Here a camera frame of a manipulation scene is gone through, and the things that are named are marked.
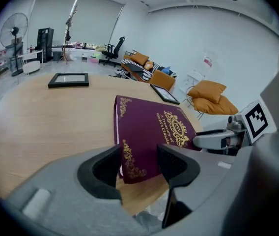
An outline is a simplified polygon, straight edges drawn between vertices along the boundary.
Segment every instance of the book cover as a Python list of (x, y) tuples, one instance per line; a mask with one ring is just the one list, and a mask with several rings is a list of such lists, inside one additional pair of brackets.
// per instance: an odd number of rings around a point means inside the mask
[(114, 102), (114, 142), (122, 151), (125, 183), (159, 175), (157, 144), (200, 150), (192, 140), (196, 132), (179, 106), (117, 95)]

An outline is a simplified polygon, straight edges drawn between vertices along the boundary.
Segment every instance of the picture frame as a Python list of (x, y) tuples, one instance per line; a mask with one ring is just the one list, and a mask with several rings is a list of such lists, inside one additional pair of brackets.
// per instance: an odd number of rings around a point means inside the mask
[(48, 83), (50, 89), (88, 86), (88, 73), (56, 73)]
[(154, 84), (150, 84), (150, 86), (154, 89), (154, 91), (159, 95), (159, 97), (163, 101), (180, 105), (180, 102), (171, 93), (169, 93), (167, 89)]

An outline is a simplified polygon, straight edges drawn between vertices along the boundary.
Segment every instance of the white stool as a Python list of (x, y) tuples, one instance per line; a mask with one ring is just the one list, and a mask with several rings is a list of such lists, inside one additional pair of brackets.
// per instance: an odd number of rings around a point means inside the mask
[(32, 61), (29, 63), (26, 63), (23, 65), (23, 71), (26, 75), (28, 75), (31, 72), (35, 72), (38, 71), (40, 69), (40, 61), (36, 60), (36, 61)]

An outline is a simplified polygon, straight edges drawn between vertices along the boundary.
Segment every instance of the round wooden table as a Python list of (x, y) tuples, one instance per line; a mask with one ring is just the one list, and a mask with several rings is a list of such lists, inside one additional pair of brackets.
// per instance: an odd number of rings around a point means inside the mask
[[(114, 145), (116, 95), (163, 102), (149, 84), (89, 75), (88, 88), (48, 89), (54, 74), (24, 82), (0, 101), (0, 197), (56, 159)], [(202, 130), (180, 105), (196, 132)], [(123, 207), (134, 215), (168, 189), (162, 175), (137, 184), (117, 180)]]

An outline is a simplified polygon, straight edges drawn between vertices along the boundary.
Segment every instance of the blue pillow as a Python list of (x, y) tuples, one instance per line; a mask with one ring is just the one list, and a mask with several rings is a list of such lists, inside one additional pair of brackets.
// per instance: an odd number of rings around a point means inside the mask
[(167, 68), (164, 68), (161, 71), (169, 75), (169, 73), (170, 73), (170, 66), (168, 66)]

